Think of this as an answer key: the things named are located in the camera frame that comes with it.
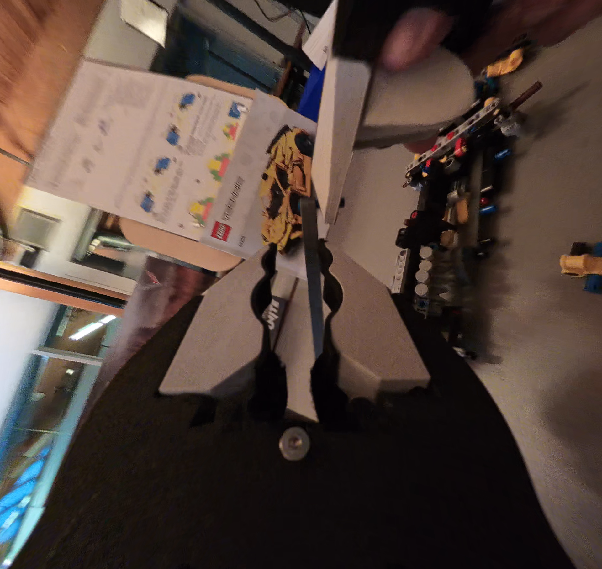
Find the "blue plastic bin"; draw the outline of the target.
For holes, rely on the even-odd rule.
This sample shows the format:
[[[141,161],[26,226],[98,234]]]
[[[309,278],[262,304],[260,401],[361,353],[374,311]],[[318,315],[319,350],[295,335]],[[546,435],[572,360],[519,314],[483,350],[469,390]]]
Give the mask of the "blue plastic bin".
[[[307,77],[303,94],[298,102],[297,113],[318,122],[326,68],[313,66]]]

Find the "long dark grey beam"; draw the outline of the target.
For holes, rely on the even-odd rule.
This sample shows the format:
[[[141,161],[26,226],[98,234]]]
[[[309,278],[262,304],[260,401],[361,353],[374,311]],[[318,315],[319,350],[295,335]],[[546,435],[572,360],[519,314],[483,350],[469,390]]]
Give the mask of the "long dark grey beam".
[[[302,231],[312,341],[314,356],[317,359],[323,351],[324,316],[319,257],[319,230],[315,199],[313,197],[302,197],[300,200],[300,211],[302,214]]]

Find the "Lego instruction booklet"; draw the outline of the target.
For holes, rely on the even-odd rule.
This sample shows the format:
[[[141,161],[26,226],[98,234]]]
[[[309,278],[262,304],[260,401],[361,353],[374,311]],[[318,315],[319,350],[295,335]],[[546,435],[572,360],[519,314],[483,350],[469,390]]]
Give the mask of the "Lego instruction booklet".
[[[306,279],[300,201],[313,196],[317,122],[255,94],[201,243],[249,258],[274,244],[276,268]]]

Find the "grey desk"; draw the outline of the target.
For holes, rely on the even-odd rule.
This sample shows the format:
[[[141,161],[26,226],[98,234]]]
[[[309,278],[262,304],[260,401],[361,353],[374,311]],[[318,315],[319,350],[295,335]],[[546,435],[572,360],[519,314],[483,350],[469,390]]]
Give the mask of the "grey desk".
[[[577,568],[601,568],[601,296],[561,275],[601,242],[601,19],[508,77],[535,81],[480,268],[473,363],[511,427],[540,503]]]

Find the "instruction poster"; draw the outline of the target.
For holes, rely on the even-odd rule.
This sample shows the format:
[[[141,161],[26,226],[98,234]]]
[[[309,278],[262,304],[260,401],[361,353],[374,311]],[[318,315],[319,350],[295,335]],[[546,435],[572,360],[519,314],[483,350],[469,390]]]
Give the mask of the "instruction poster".
[[[252,101],[84,59],[26,184],[200,241]]]

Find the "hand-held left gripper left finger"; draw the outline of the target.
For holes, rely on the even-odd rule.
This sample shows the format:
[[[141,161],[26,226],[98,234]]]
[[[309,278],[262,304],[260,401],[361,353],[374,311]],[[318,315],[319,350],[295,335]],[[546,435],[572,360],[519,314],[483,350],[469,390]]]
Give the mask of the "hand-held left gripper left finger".
[[[276,257],[276,245],[265,246],[207,290],[163,378],[160,394],[225,400],[249,393],[248,408],[254,418],[283,417],[287,376],[263,318],[272,301]]]

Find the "person's right hand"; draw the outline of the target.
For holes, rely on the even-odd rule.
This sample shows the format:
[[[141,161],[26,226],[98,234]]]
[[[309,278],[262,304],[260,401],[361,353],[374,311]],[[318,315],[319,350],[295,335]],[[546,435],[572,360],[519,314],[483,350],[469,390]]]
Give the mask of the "person's right hand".
[[[601,16],[601,0],[401,0],[383,42],[381,65],[402,71],[439,46],[478,73],[518,39],[553,46]]]

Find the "plywood backing board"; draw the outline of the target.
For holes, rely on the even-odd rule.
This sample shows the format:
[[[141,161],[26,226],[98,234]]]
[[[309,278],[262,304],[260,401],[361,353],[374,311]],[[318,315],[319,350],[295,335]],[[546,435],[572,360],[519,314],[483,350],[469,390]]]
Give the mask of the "plywood backing board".
[[[240,257],[201,243],[255,94],[210,78],[149,75],[148,105],[127,117],[114,196],[124,234],[150,250],[214,271]]]

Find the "toy car chassis assembly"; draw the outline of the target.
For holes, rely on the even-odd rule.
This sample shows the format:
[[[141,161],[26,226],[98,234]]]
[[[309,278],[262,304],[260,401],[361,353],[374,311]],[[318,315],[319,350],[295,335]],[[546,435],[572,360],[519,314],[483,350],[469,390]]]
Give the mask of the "toy car chassis assembly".
[[[543,87],[536,81],[506,103],[499,79],[475,82],[476,99],[446,124],[436,142],[416,154],[404,186],[419,194],[400,228],[390,291],[433,322],[456,354],[474,360],[466,327],[478,267],[496,245],[493,216],[516,140],[526,116],[520,108]]]

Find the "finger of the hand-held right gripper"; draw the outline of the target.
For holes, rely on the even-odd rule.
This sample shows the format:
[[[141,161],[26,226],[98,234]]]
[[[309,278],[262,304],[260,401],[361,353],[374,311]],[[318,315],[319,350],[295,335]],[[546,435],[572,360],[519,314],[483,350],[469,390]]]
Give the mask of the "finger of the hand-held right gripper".
[[[311,168],[326,224],[336,221],[371,76],[363,61],[330,56],[326,62]]]
[[[473,75],[445,48],[398,72],[372,74],[355,149],[386,148],[428,139],[473,104]]]

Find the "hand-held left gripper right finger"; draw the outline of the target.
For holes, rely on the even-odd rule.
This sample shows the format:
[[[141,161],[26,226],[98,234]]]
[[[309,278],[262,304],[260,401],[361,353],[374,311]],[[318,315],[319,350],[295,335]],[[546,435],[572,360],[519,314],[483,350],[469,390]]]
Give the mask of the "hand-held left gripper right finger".
[[[310,385],[319,423],[346,427],[353,400],[380,402],[417,388],[430,374],[387,287],[339,249],[317,245],[318,300],[328,310]]]

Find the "small yellow brick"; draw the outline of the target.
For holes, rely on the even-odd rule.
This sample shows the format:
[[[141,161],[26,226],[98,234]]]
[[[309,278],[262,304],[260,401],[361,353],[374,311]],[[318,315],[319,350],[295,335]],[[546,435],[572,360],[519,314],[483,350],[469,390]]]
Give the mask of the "small yellow brick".
[[[500,78],[515,72],[523,63],[524,49],[516,48],[484,69],[486,78]]]

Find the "yellow brick with blue pin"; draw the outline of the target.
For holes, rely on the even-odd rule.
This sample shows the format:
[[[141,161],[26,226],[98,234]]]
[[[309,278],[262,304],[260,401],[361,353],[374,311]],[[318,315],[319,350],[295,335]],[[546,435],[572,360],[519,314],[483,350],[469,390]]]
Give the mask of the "yellow brick with blue pin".
[[[601,294],[601,242],[574,242],[569,254],[559,259],[562,275],[583,278],[585,292]]]

